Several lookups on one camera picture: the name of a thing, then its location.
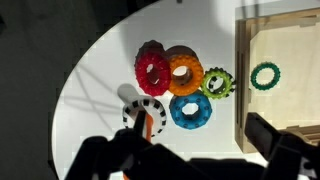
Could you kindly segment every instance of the red gear ring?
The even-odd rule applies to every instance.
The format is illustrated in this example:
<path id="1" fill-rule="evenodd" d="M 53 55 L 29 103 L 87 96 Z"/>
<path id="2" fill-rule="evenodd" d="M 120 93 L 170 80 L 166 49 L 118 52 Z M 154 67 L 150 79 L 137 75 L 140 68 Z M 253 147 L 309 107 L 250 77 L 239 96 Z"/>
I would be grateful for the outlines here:
<path id="1" fill-rule="evenodd" d="M 151 72 L 147 72 L 149 65 L 153 65 Z M 157 53 L 146 53 L 135 64 L 136 79 L 140 88 L 151 96 L 163 95 L 170 86 L 171 74 L 168 61 Z"/>

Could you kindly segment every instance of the orange part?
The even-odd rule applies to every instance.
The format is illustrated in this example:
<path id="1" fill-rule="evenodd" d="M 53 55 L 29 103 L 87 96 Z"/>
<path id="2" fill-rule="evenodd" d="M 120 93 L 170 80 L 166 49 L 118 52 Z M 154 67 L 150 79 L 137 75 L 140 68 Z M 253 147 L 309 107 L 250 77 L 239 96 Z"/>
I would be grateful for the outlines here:
<path id="1" fill-rule="evenodd" d="M 129 178 L 125 174 L 123 174 L 123 179 L 124 180 L 129 180 Z"/>
<path id="2" fill-rule="evenodd" d="M 171 69 L 171 83 L 169 91 L 171 93 L 177 96 L 187 96 L 197 91 L 202 83 L 204 76 L 203 68 L 197 58 L 189 55 L 179 55 L 173 57 L 169 61 L 169 64 Z M 173 72 L 180 66 L 186 66 L 189 69 L 189 73 L 184 76 L 175 76 Z M 180 83 L 181 80 L 186 78 L 191 79 L 183 84 Z"/>
<path id="3" fill-rule="evenodd" d="M 152 135 L 152 126 L 153 126 L 153 118 L 150 114 L 146 115 L 146 127 L 147 127 L 147 141 L 151 142 L 151 135 Z M 124 180 L 130 180 L 125 174 L 123 174 Z"/>

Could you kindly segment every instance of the blue gear ring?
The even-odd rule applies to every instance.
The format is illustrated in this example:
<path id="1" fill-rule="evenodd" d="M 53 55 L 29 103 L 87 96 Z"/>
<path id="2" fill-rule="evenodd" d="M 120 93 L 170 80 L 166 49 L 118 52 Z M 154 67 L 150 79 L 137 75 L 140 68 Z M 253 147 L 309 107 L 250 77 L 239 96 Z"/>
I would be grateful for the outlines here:
<path id="1" fill-rule="evenodd" d="M 259 72 L 263 69 L 267 69 L 270 68 L 273 70 L 274 72 L 274 76 L 273 79 L 267 83 L 267 84 L 259 84 L 257 82 L 257 76 L 259 74 Z M 252 85 L 262 91 L 265 90 L 269 90 L 271 88 L 273 88 L 280 80 L 281 77 L 281 72 L 280 69 L 278 68 L 278 66 L 276 66 L 275 64 L 271 63 L 271 62 L 264 62 L 259 64 L 257 67 L 255 67 L 251 73 L 251 83 Z"/>
<path id="2" fill-rule="evenodd" d="M 199 107 L 198 111 L 192 115 L 184 114 L 182 108 L 188 103 L 196 103 Z M 175 124 L 190 130 L 205 125 L 212 113 L 208 98 L 200 92 L 195 92 L 188 96 L 174 96 L 169 108 Z"/>

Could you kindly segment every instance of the wooden tray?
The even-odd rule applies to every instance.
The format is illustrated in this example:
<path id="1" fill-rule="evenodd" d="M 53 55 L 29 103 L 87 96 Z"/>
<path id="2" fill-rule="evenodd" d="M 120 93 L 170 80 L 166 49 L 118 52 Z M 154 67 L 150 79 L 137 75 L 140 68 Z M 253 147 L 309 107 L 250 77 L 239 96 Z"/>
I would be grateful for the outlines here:
<path id="1" fill-rule="evenodd" d="M 236 21 L 235 140 L 244 153 L 256 152 L 244 135 L 248 112 L 257 112 L 279 130 L 294 131 L 306 142 L 320 140 L 319 15 L 317 8 Z M 252 70 L 263 62 L 281 71 L 278 84 L 267 91 L 250 82 Z M 263 70 L 258 82 L 272 77 L 271 70 Z"/>

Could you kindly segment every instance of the orange gear ring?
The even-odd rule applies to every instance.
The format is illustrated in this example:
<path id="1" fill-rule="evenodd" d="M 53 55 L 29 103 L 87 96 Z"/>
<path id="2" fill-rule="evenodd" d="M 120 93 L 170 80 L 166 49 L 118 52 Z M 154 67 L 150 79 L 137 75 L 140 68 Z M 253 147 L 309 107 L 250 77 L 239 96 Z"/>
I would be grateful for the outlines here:
<path id="1" fill-rule="evenodd" d="M 170 61 L 171 82 L 169 91 L 176 96 L 187 96 L 194 93 L 201 85 L 203 80 L 203 68 L 199 60 L 189 55 L 178 55 Z M 175 76 L 174 70 L 180 66 L 186 66 L 189 73 L 183 76 Z M 179 83 L 177 79 L 184 79 L 185 83 Z"/>

